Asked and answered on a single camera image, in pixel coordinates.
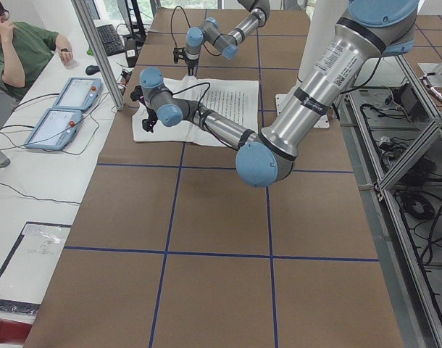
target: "keyboard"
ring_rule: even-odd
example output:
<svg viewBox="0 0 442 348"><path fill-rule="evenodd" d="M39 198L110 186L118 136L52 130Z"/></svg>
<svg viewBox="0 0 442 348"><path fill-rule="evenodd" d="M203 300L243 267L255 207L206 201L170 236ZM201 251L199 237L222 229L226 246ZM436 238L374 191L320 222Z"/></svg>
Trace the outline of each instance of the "keyboard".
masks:
<svg viewBox="0 0 442 348"><path fill-rule="evenodd" d="M100 41L104 45L107 56L123 53L125 51L122 40L112 24L97 27L97 32L99 33Z"/></svg>

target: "red cylinder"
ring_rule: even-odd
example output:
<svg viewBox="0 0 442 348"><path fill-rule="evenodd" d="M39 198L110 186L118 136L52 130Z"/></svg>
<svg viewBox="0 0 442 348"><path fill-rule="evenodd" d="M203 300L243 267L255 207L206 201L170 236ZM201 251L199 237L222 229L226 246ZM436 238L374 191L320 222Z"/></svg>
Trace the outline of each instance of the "red cylinder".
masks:
<svg viewBox="0 0 442 348"><path fill-rule="evenodd" d="M0 318L0 343L24 344L31 324Z"/></svg>

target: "green shirt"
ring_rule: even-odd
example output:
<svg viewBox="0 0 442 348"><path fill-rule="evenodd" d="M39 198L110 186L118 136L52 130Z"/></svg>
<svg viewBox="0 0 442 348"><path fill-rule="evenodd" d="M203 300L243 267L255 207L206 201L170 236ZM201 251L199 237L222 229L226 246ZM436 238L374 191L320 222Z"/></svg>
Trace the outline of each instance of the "green shirt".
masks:
<svg viewBox="0 0 442 348"><path fill-rule="evenodd" d="M13 47L25 71L25 87L17 88L3 82L4 53L0 45L0 89L16 99L22 99L52 58L51 51L55 51L58 33L25 22L16 22L15 25Z"/></svg>

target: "light blue cap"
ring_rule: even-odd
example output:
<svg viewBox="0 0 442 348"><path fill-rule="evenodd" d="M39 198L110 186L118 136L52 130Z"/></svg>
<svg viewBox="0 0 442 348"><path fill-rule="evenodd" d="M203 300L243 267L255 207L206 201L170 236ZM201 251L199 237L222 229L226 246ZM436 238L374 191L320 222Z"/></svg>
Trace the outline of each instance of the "light blue cap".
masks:
<svg viewBox="0 0 442 348"><path fill-rule="evenodd" d="M237 173L254 187L268 187L278 177L278 163L264 144L253 142L242 146L235 158Z"/></svg>
<svg viewBox="0 0 442 348"><path fill-rule="evenodd" d="M199 27L190 28L185 36L185 42L192 47L200 46L204 42L204 32Z"/></svg>
<svg viewBox="0 0 442 348"><path fill-rule="evenodd" d="M158 108L157 117L163 125L172 127L183 120L183 111L178 105L165 104Z"/></svg>
<svg viewBox="0 0 442 348"><path fill-rule="evenodd" d="M400 54L408 53L412 50L414 46L414 40L397 43L395 45L387 47L387 49L382 53L382 57L399 56Z"/></svg>
<svg viewBox="0 0 442 348"><path fill-rule="evenodd" d="M231 60L232 58L235 57L235 55L237 54L237 51L238 51L238 47L236 45L229 45L228 47L226 47L225 49L222 50L222 55L226 59Z"/></svg>
<svg viewBox="0 0 442 348"><path fill-rule="evenodd" d="M363 26L383 28L408 17L418 3L419 0L350 1L349 12Z"/></svg>
<svg viewBox="0 0 442 348"><path fill-rule="evenodd" d="M155 67L148 67L140 74L142 88L156 88L163 84L162 72Z"/></svg>
<svg viewBox="0 0 442 348"><path fill-rule="evenodd" d="M220 27L220 25L218 24L218 21L216 19L214 19L213 17L208 17L205 19L208 22L211 22L214 24L214 26L218 29Z"/></svg>

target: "black mouse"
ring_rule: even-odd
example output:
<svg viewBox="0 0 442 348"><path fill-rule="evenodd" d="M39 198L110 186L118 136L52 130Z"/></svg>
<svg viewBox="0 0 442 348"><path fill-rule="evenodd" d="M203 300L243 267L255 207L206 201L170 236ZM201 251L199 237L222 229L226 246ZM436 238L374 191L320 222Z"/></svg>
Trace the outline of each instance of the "black mouse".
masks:
<svg viewBox="0 0 442 348"><path fill-rule="evenodd" d="M89 65L86 68L86 74L88 74L88 75L93 75L95 73L98 73L99 71L100 71L100 68L98 65Z"/></svg>

